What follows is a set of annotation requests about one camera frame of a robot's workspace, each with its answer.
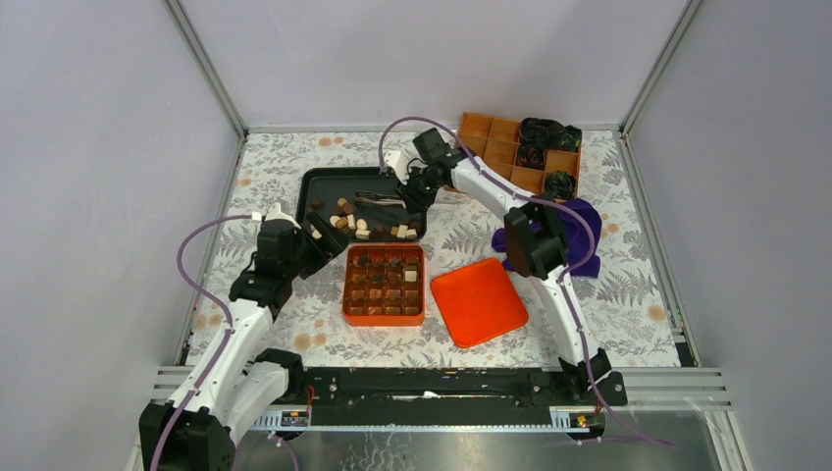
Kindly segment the metal tongs white handle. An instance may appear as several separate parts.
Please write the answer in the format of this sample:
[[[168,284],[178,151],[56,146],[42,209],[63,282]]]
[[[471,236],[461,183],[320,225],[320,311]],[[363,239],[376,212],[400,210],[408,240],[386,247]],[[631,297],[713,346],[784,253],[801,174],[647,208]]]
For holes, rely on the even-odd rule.
[[[405,209],[406,202],[398,194],[385,194],[372,191],[357,191],[350,202],[356,206],[399,207]]]

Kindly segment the orange chocolate box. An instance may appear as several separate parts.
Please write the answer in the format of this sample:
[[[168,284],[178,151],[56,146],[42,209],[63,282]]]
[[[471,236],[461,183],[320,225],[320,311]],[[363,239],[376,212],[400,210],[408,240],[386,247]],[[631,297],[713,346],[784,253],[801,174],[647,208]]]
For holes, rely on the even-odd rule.
[[[426,258],[409,243],[353,245],[347,250],[341,312],[353,327],[418,327],[426,312]],[[405,270],[418,281],[407,283]]]

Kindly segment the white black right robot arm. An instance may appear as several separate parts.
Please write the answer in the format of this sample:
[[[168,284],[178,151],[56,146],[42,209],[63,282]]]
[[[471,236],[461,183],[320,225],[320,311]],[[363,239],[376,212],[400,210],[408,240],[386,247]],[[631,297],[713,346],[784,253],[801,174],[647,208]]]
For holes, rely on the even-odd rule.
[[[487,168],[465,146],[452,147],[437,129],[418,134],[413,145],[422,166],[414,167],[387,153],[385,166],[396,175],[396,192],[411,213],[427,211],[445,186],[477,199],[500,217],[507,237],[506,255],[516,273],[538,294],[561,349],[562,388],[572,402],[605,399],[601,381],[612,368],[605,351],[585,327],[571,281],[567,237],[561,214],[567,207],[544,200]]]

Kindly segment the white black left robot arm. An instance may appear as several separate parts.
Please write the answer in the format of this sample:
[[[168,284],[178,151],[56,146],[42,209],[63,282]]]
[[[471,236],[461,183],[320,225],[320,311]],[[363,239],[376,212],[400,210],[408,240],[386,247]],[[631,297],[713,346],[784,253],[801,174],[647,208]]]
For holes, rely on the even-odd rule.
[[[303,394],[299,355],[267,349],[255,361],[250,357],[290,299],[294,280],[337,258],[349,237],[314,213],[306,226],[280,208],[249,218],[259,225],[256,245],[227,301],[184,277],[224,319],[181,385],[142,411],[138,431],[147,470],[232,470],[238,443],[265,409]]]

